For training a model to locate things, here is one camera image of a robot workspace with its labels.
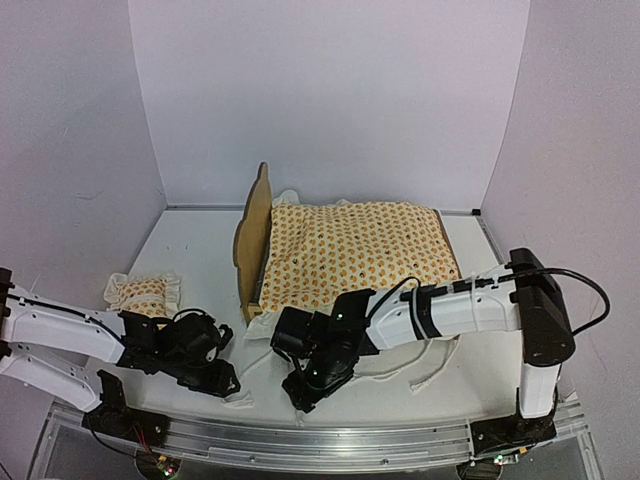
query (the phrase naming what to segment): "cardboard headboard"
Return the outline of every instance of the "cardboard headboard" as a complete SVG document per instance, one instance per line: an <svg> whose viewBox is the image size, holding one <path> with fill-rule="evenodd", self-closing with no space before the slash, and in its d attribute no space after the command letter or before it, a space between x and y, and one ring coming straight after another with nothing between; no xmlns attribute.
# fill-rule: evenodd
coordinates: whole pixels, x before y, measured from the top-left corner
<svg viewBox="0 0 640 480"><path fill-rule="evenodd" d="M263 162L258 168L258 178L249 192L244 215L233 242L233 263L238 269L240 306L247 323L262 313L255 296L271 234L272 201L269 166Z"/></svg>

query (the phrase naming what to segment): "white wall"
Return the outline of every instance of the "white wall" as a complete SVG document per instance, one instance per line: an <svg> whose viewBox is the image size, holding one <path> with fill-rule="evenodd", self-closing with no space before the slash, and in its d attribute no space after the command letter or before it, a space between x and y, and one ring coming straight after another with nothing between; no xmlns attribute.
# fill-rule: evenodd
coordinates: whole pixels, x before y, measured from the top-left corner
<svg viewBox="0 0 640 480"><path fill-rule="evenodd" d="M164 206L127 1L0 1L0 265L102 307ZM16 479L50 403L0 376L0 460Z"/></svg>
<svg viewBox="0 0 640 480"><path fill-rule="evenodd" d="M528 0L129 6L169 203L244 203L266 160L306 201L480 206Z"/></svg>
<svg viewBox="0 0 640 480"><path fill-rule="evenodd" d="M513 112L483 216L506 251L597 280L613 313L568 372L608 479L640 478L640 3L533 0ZM572 324L602 304L563 282Z"/></svg>

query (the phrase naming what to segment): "pillow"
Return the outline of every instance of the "pillow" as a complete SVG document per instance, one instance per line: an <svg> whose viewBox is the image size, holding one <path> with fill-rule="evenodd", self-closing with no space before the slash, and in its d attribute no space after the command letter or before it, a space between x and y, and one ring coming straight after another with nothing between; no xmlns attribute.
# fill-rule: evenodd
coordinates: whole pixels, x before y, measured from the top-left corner
<svg viewBox="0 0 640 480"><path fill-rule="evenodd" d="M110 311L172 318L178 313L180 277L173 272L147 276L114 273L109 277L104 299L110 304Z"/></svg>
<svg viewBox="0 0 640 480"><path fill-rule="evenodd" d="M438 212L409 203L271 211L269 258L260 307L317 308L343 292L388 289L413 275L423 284L460 278Z"/></svg>

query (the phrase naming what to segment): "white fabric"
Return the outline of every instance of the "white fabric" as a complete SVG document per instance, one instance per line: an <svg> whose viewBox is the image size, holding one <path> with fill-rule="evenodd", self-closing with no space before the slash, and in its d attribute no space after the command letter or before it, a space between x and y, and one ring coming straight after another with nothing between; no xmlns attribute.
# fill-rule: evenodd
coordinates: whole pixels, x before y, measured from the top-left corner
<svg viewBox="0 0 640 480"><path fill-rule="evenodd" d="M241 386L244 385L244 381L247 374L251 372L254 368L257 368L260 365L262 365L264 361L271 356L272 353L275 353L275 352L271 349L271 347L269 347L269 349L264 355L259 357L253 363L249 364L244 369L244 371L240 375L238 375L238 381L240 382ZM253 404L254 404L254 401L253 401L253 395L251 394L251 390L247 390L244 393L242 393L242 390L241 390L240 392L234 393L233 395L230 395L222 399L222 405L227 408L235 408L235 409L253 408Z"/></svg>
<svg viewBox="0 0 640 480"><path fill-rule="evenodd" d="M272 207L277 207L279 205L301 205L304 207L314 207L316 205L307 205L300 203L300 197L298 196L298 192L295 190L285 190L278 197L274 198L271 202ZM351 205L349 200L345 200L344 198L338 200L336 203L330 203L328 205L324 205L326 207L341 207L343 205Z"/></svg>
<svg viewBox="0 0 640 480"><path fill-rule="evenodd" d="M451 340L449 342L449 345L447 345L447 355L444 358L442 365L440 365L437 369L435 369L433 372L429 373L428 375L425 375L424 377L418 380L414 380L409 384L409 388L411 389L411 393L413 395L416 395L424 387L430 385L431 382L433 382L436 378L438 378L442 374L442 372L444 372L444 370L447 368L447 365L449 365L449 362L453 358L454 353L456 353L456 351L458 350L459 346L460 346L460 335L458 335L453 340Z"/></svg>
<svg viewBox="0 0 640 480"><path fill-rule="evenodd" d="M120 287L129 283L154 279L165 279L167 281L164 297L157 295L136 295L132 299L121 299ZM124 273L113 273L107 281L107 287L105 288L103 298L107 303L109 303L109 308L107 308L107 310L111 312L127 310L127 307L131 303L162 303L164 304L167 317L171 318L178 313L178 304L180 303L180 283L181 278L171 271L155 272L147 275L125 275Z"/></svg>
<svg viewBox="0 0 640 480"><path fill-rule="evenodd" d="M354 372L353 378L350 383L356 383L362 380L372 380L374 382L386 382L387 380L391 380L393 377L398 375L400 372L404 372L408 368L411 368L413 365L418 363L425 354L429 351L429 347L431 347L432 340L426 340L423 342L422 350L418 355L412 360L408 360L407 362L402 363L401 365L393 366L383 372L366 372L366 371L358 371Z"/></svg>
<svg viewBox="0 0 640 480"><path fill-rule="evenodd" d="M271 338L276 329L279 318L280 312L265 312L256 316L247 326L247 331L244 333L244 339L264 340Z"/></svg>

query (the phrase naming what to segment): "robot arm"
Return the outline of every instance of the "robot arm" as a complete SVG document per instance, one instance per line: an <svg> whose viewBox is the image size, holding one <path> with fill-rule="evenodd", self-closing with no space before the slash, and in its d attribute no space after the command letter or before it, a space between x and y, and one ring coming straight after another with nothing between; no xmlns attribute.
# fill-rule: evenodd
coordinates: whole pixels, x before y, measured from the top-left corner
<svg viewBox="0 0 640 480"><path fill-rule="evenodd" d="M216 327L215 320L201 310L184 313L172 321L72 307L14 286L11 272L0 269L0 374L87 412L86 426L92 430L126 438L132 435L132 422L155 423L145 431L153 439L166 417L129 409L117 377L73 364L50 349L81 353L146 374L163 372L179 385L209 395L238 392L233 366L217 358L233 336L231 329Z"/></svg>
<svg viewBox="0 0 640 480"><path fill-rule="evenodd" d="M362 355L408 342L485 331L521 331L523 352L516 414L471 424L476 458L496 450L529 447L555 436L555 388L562 362L575 351L562 291L527 249L481 278L401 291L360 290L340 295L331 315L286 308L271 339L295 369L282 387L295 408L310 412L354 374ZM606 294L575 272L574 278ZM300 360L308 359L305 368Z"/></svg>

